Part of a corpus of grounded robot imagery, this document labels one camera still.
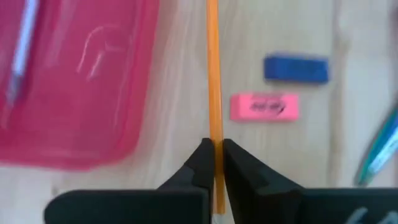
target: container lid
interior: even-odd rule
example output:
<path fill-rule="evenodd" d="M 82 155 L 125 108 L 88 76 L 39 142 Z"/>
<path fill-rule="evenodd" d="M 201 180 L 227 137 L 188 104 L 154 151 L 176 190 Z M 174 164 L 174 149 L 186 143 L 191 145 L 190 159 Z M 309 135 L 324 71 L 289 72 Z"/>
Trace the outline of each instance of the container lid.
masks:
<path fill-rule="evenodd" d="M 24 0 L 0 2 L 0 88 L 5 93 Z M 88 169 L 137 142 L 158 0 L 41 0 L 26 77 L 0 161 Z M 0 95 L 0 116 L 6 103 Z"/>

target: pink lid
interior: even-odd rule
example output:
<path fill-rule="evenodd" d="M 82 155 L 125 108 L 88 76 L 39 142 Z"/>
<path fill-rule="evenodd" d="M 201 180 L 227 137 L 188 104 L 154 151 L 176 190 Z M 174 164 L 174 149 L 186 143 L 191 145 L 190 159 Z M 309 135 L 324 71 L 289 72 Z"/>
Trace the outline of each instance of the pink lid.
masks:
<path fill-rule="evenodd" d="M 0 116 L 24 0 L 0 2 Z M 23 92 L 0 161 L 116 162 L 139 137 L 159 0 L 41 0 Z"/>

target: writing on pink eraser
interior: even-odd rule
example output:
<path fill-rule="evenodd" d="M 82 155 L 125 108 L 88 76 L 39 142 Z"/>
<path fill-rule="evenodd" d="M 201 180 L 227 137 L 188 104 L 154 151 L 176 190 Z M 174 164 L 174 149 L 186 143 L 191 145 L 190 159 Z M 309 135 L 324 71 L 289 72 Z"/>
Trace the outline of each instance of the writing on pink eraser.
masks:
<path fill-rule="evenodd" d="M 231 97 L 234 121 L 295 121 L 299 98 L 295 94 L 243 93 Z"/>

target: eraser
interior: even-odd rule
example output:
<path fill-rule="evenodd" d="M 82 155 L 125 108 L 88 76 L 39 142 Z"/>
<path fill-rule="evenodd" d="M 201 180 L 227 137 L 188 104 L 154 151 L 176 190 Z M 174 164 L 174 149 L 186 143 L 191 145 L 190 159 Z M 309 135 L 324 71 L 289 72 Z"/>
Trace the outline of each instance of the eraser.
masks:
<path fill-rule="evenodd" d="M 234 121 L 295 121 L 299 97 L 295 94 L 242 93 L 231 97 Z"/>
<path fill-rule="evenodd" d="M 268 80 L 324 84 L 329 81 L 326 58 L 270 55 L 264 60 Z"/>

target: wooden surface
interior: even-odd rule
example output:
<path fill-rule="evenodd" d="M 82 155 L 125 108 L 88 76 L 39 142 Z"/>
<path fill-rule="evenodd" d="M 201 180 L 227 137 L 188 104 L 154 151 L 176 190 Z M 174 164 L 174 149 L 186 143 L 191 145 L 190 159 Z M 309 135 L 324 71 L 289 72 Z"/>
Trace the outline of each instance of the wooden surface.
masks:
<path fill-rule="evenodd" d="M 161 2 L 135 153 L 87 173 L 0 167 L 0 223 L 42 223 L 46 203 L 71 189 L 156 188 L 209 136 L 205 1 Z M 396 7 L 393 0 L 220 0 L 224 136 L 303 186 L 352 186 L 397 93 Z M 331 82 L 265 82 L 262 59 L 275 51 L 329 57 Z M 239 91 L 298 93 L 302 118 L 231 122 L 229 97 Z M 372 185 L 398 185 L 397 175 L 391 161 Z M 229 207 L 218 223 L 233 223 Z"/>

